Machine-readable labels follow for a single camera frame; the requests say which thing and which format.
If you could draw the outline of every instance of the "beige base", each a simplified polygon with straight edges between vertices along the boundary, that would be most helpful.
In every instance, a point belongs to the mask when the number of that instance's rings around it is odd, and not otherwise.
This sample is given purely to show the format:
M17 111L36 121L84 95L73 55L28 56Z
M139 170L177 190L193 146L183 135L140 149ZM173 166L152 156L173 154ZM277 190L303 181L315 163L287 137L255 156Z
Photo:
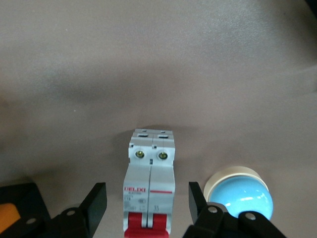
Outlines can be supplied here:
M209 201L210 195L212 191L216 188L218 184L220 184L222 181L234 177L234 176L249 176L252 178L257 179L260 181L268 190L267 185L265 182L262 180L260 175L255 172L254 170L243 167L243 166L233 166L226 168L224 170L221 170L217 173L215 173L211 178L207 181L205 188L204 188L204 197L206 201Z

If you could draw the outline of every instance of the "delixi logo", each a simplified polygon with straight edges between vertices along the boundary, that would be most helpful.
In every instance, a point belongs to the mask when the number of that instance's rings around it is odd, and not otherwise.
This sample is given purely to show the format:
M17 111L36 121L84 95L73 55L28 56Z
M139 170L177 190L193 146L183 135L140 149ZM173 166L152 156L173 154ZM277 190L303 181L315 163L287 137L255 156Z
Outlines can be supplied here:
M124 187L124 191L145 192L145 187Z

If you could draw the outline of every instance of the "gray background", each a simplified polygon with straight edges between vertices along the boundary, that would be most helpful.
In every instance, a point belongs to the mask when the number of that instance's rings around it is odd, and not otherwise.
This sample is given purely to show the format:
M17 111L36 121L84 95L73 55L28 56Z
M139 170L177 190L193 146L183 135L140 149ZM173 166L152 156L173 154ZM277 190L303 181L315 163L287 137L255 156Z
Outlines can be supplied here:
M0 184L55 216L107 182L95 237L123 237L135 128L176 143L172 238L188 181L256 170L289 238L317 233L317 20L303 0L2 0Z

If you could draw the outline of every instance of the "white plastic housing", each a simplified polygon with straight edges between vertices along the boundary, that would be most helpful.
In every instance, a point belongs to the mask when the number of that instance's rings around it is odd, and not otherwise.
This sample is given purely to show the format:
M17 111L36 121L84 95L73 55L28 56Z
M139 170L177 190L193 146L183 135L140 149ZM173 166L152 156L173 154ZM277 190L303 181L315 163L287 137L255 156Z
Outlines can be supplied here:
M142 151L144 156L137 157ZM159 157L164 152L166 159ZM166 214L166 230L170 233L175 179L173 162L175 144L172 131L135 129L129 143L130 164L124 179L124 231L129 212L142 212L142 227L153 226L153 214Z

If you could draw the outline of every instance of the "orange object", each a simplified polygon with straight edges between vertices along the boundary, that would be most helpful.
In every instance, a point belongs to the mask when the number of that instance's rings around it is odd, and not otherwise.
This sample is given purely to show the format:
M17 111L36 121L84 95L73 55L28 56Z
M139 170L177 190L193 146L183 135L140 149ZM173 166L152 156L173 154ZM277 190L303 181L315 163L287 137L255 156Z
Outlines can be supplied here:
M0 234L20 218L20 214L14 204L0 204Z

